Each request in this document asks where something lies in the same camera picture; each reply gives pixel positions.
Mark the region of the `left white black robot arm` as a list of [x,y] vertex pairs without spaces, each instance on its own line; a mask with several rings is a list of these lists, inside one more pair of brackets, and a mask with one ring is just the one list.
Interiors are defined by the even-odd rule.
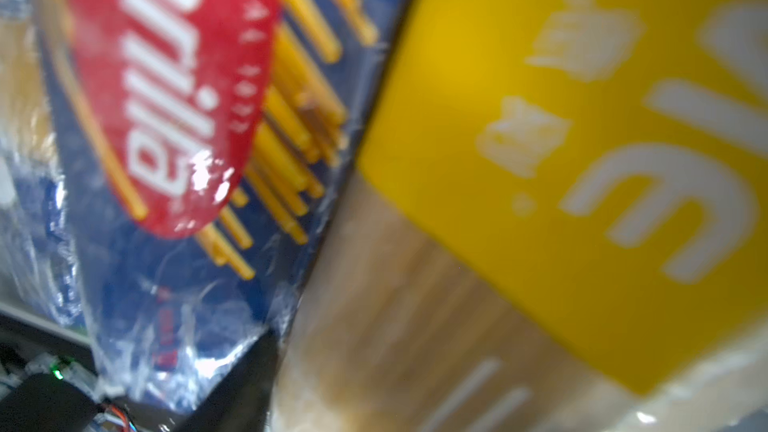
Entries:
[[3,431],[137,431],[130,413],[96,390],[96,379],[83,337],[1,311]]

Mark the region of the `yellow Pastatime spaghetti bag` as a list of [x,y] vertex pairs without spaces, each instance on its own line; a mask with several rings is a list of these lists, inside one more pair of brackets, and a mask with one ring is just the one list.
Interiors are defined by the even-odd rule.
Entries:
[[767,407],[767,0],[413,0],[273,431]]

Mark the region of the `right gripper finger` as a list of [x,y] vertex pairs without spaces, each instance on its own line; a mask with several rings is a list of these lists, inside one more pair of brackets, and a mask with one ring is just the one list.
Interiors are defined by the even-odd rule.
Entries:
[[279,336],[269,329],[175,431],[264,431],[279,363]]

